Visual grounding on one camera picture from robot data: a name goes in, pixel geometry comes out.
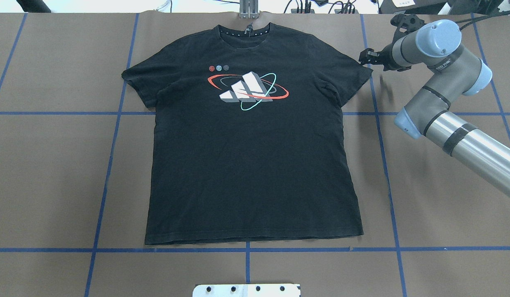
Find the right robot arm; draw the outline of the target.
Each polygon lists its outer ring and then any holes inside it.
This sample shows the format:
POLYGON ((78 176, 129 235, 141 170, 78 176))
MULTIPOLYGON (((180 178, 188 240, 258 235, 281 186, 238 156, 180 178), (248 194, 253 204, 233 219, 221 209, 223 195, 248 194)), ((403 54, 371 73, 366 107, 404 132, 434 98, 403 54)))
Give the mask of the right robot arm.
POLYGON ((405 71, 424 64, 432 77, 398 112, 395 124, 413 139, 426 137, 510 198, 510 148, 450 111, 460 96, 472 96, 492 79, 491 69, 462 45, 460 27, 450 19, 425 23, 396 14, 392 42, 381 51, 366 48, 362 65, 405 71))

